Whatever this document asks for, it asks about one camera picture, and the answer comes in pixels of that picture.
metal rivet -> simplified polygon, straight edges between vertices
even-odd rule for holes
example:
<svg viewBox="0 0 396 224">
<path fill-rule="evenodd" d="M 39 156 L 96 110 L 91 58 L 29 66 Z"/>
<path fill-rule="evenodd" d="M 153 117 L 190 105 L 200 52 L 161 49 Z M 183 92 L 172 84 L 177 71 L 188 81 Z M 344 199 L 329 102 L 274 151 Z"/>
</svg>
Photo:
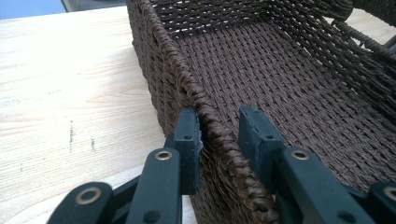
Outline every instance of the metal rivet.
<svg viewBox="0 0 396 224">
<path fill-rule="evenodd" d="M 309 155 L 301 150 L 295 150 L 291 152 L 291 156 L 300 161 L 306 161 L 309 159 Z"/>
<path fill-rule="evenodd" d="M 386 187 L 384 188 L 384 193 L 393 201 L 396 201 L 396 188 L 395 187 Z"/>
<path fill-rule="evenodd" d="M 161 151 L 155 154 L 155 158 L 159 161 L 167 161 L 172 157 L 172 152 L 170 151 Z"/>
<path fill-rule="evenodd" d="M 89 193 L 89 192 L 92 192 L 93 196 L 91 196 L 89 199 L 84 199 L 83 195 L 86 193 Z M 101 194 L 102 194 L 102 191 L 97 187 L 90 187 L 90 188 L 84 189 L 82 192 L 80 192 L 77 195 L 76 203 L 81 204 L 81 205 L 93 203 L 100 198 Z"/>
</svg>

basket handle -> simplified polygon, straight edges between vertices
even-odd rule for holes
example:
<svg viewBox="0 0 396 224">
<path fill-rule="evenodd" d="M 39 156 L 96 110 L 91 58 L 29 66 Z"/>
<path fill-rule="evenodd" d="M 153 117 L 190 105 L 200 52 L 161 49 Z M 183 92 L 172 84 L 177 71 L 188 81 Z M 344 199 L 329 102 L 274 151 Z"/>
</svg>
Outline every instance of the basket handle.
<svg viewBox="0 0 396 224">
<path fill-rule="evenodd" d="M 363 9 L 391 26 L 396 26 L 395 0 L 353 0 L 353 7 Z"/>
</svg>

brown woven basket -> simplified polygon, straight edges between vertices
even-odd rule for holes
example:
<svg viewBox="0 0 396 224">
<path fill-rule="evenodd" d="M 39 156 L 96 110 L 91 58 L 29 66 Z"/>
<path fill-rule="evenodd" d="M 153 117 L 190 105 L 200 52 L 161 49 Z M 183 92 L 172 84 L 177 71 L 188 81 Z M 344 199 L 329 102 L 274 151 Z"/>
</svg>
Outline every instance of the brown woven basket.
<svg viewBox="0 0 396 224">
<path fill-rule="evenodd" d="M 289 146 L 316 152 L 353 188 L 396 180 L 396 54 L 344 23 L 360 7 L 394 26 L 396 1 L 127 3 L 163 131 L 186 106 L 201 120 L 199 223 L 279 221 L 237 146 L 240 105 L 259 108 Z"/>
</svg>

wood grain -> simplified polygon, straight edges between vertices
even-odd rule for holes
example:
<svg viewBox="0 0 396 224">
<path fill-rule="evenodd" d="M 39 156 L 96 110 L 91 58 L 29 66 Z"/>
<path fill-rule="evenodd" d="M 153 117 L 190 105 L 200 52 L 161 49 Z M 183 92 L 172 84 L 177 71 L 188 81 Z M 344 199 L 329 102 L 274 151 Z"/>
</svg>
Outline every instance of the wood grain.
<svg viewBox="0 0 396 224">
<path fill-rule="evenodd" d="M 131 41 L 126 7 L 0 21 L 0 223 L 45 223 L 71 189 L 116 188 L 163 146 Z"/>
</svg>

